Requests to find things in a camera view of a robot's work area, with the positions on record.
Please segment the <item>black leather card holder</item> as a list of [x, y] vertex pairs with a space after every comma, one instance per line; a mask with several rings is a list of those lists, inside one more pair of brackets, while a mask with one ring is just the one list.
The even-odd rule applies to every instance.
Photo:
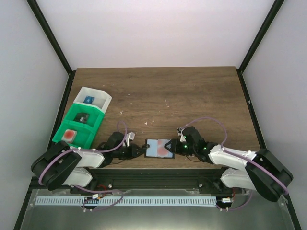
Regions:
[[146, 150], [144, 156], [146, 158], [160, 158], [160, 159], [174, 159], [175, 155], [169, 152], [168, 157], [161, 158], [157, 155], [157, 142], [158, 139], [146, 139]]

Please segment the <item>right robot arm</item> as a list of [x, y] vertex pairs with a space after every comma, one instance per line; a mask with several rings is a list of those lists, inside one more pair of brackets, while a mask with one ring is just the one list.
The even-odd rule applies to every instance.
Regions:
[[177, 132], [180, 137], [164, 145], [169, 152], [194, 155], [201, 162], [228, 167], [213, 181], [216, 192], [238, 187], [257, 191], [271, 202], [288, 193], [293, 175], [268, 149], [241, 151], [207, 142], [193, 126], [179, 128]]

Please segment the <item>white card red dots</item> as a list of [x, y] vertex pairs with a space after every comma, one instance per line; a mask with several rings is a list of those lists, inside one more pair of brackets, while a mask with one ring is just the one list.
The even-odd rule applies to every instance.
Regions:
[[168, 157], [169, 152], [165, 148], [165, 144], [168, 141], [169, 140], [167, 140], [167, 139], [158, 139], [158, 142], [157, 142], [157, 155], [158, 155], [158, 157], [161, 157], [161, 158]]

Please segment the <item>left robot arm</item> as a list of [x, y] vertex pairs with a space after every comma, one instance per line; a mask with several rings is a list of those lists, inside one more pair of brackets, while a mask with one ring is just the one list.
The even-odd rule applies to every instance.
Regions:
[[63, 185], [80, 186], [86, 193], [94, 193], [98, 181], [90, 169], [104, 168], [114, 158], [131, 160], [143, 155], [148, 146], [131, 143], [135, 134], [113, 132], [106, 142], [96, 149], [73, 148], [67, 142], [60, 141], [48, 149], [31, 165], [31, 171], [38, 178], [39, 184], [49, 191]]

